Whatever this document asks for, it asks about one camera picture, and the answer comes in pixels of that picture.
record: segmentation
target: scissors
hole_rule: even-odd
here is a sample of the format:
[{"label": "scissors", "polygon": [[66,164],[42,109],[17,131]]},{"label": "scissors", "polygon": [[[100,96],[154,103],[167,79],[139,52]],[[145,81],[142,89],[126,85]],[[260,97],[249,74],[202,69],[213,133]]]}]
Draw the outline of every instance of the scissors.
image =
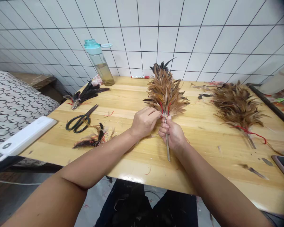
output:
[{"label": "scissors", "polygon": [[[90,119],[89,115],[90,115],[92,112],[94,112],[94,110],[97,109],[98,106],[99,106],[99,105],[96,104],[96,105],[94,105],[93,108],[91,108],[86,114],[84,114],[84,115],[79,115],[79,116],[74,117],[73,119],[71,119],[71,120],[66,124],[65,129],[66,129],[66,130],[69,130],[69,131],[74,130],[74,133],[83,132],[85,129],[87,129],[87,127],[88,127],[89,124],[91,123],[91,119]],[[74,120],[76,120],[77,118],[79,118],[79,120],[74,124],[73,127],[70,128],[70,127],[69,127],[70,124],[71,124]],[[86,126],[85,126],[83,129],[77,131],[78,128],[79,128],[84,122],[87,123]]]}]

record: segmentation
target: white cable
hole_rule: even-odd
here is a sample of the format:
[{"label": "white cable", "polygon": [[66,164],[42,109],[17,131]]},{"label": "white cable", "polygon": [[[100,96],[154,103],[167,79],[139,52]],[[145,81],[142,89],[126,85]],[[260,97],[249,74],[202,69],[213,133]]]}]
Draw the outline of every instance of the white cable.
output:
[{"label": "white cable", "polygon": [[[8,156],[7,155],[2,155],[0,157],[0,162],[6,159]],[[2,181],[0,180],[1,183],[8,183],[8,184],[16,184],[16,185],[40,185],[40,183],[30,183],[30,184],[24,184],[24,183],[16,183],[16,182],[7,182],[7,181]]]}]

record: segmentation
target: floor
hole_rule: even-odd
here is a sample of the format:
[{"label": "floor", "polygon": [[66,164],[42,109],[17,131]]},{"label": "floor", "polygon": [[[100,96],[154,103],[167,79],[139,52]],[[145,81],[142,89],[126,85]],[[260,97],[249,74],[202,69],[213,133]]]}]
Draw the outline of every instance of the floor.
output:
[{"label": "floor", "polygon": [[[16,181],[21,183],[39,183],[50,177],[45,173],[1,173],[0,179]],[[114,183],[110,183],[103,177],[93,188],[88,190],[86,200],[78,215],[75,227],[93,227],[96,223],[101,209],[109,195]],[[0,183],[0,223],[7,220],[37,186],[22,186]],[[145,195],[148,197],[152,207],[159,201],[166,189],[145,185]],[[210,220],[210,212],[200,197],[197,197],[198,223],[199,227],[219,227],[215,219]]]}]

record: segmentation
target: hand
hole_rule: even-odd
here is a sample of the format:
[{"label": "hand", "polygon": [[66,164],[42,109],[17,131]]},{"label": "hand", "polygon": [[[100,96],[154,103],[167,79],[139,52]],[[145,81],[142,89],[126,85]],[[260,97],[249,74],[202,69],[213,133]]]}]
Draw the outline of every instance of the hand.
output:
[{"label": "hand", "polygon": [[168,116],[166,123],[162,118],[161,127],[159,128],[159,136],[166,143],[166,133],[169,134],[168,144],[171,149],[177,151],[181,147],[184,147],[187,143],[184,136],[184,132],[180,125],[171,120],[171,116]]},{"label": "hand", "polygon": [[133,124],[130,130],[130,135],[135,139],[140,140],[147,136],[156,124],[156,121],[161,117],[161,112],[155,108],[145,107],[138,111],[133,118]]}]

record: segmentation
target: finger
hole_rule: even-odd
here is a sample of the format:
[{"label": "finger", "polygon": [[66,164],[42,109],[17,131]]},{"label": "finger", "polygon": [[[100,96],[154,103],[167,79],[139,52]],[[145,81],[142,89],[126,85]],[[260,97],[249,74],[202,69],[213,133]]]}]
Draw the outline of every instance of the finger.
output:
[{"label": "finger", "polygon": [[138,113],[143,113],[145,112],[147,109],[149,109],[150,107],[144,107],[142,110],[139,110]]},{"label": "finger", "polygon": [[166,134],[163,132],[158,132],[159,136],[163,139],[164,143],[166,143]]},{"label": "finger", "polygon": [[151,124],[151,130],[154,129],[156,123],[157,123],[157,121],[153,121],[153,123]]},{"label": "finger", "polygon": [[161,112],[158,110],[155,110],[149,115],[148,118],[150,121],[157,121],[160,117],[161,117]]},{"label": "finger", "polygon": [[159,136],[163,139],[164,137],[166,137],[166,134],[164,132],[158,132]]},{"label": "finger", "polygon": [[171,126],[172,124],[174,124],[174,122],[171,119],[171,116],[168,116],[168,118],[166,119],[166,123]]},{"label": "finger", "polygon": [[162,128],[162,127],[160,127],[160,128],[159,128],[159,131],[160,131],[160,132],[163,132],[163,133],[167,133],[167,134],[169,134],[169,130],[168,130],[168,129],[166,129],[166,128]]},{"label": "finger", "polygon": [[150,115],[150,114],[152,114],[152,113],[155,112],[155,111],[157,111],[155,108],[150,107],[150,108],[148,108],[147,110],[145,110],[145,111],[143,112],[143,114]]},{"label": "finger", "polygon": [[169,129],[170,128],[170,126],[168,125],[168,124],[166,124],[166,123],[161,123],[161,127],[162,128],[166,128],[166,129]]}]

